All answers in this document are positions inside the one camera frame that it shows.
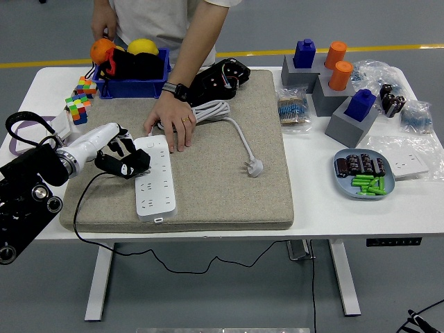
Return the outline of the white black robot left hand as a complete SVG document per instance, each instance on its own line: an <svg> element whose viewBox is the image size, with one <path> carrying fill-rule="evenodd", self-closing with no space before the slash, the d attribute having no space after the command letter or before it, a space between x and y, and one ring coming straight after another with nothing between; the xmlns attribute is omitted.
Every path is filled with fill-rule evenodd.
<svg viewBox="0 0 444 333"><path fill-rule="evenodd" d="M107 123L85 133L70 145L59 148L56 154L64 164L69 178L73 178L84 169L86 162L95 160L97 153L108 144L112 145L110 148L112 151L119 151L119 155L123 156L117 139L123 143L129 153L136 151L133 137L127 129L117 123Z"/></svg>

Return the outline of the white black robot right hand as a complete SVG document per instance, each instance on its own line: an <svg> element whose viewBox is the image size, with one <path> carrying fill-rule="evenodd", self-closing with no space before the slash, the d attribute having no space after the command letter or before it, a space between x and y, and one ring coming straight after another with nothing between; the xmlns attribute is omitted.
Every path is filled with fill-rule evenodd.
<svg viewBox="0 0 444 333"><path fill-rule="evenodd" d="M414 310L408 310L408 321L416 326L418 326L424 333L435 333L438 330L432 327L425 319L423 319L418 313Z"/></svg>

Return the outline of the person's left hand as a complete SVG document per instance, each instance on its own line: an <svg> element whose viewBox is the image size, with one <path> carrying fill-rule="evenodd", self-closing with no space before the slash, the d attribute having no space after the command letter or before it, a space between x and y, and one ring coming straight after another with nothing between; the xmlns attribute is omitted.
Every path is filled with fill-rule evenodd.
<svg viewBox="0 0 444 333"><path fill-rule="evenodd" d="M144 122L148 135L157 122L164 127L169 152L183 152L191 146L196 118L188 103L179 101L172 93L163 91Z"/></svg>

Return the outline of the person's right hand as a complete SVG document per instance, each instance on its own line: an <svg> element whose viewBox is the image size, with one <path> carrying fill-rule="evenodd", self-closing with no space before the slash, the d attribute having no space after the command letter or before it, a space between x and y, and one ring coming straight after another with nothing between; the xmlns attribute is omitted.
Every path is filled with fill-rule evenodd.
<svg viewBox="0 0 444 333"><path fill-rule="evenodd" d="M99 7L93 10L91 30L95 40L107 38L113 41L116 35L117 17L111 7Z"/></svg>

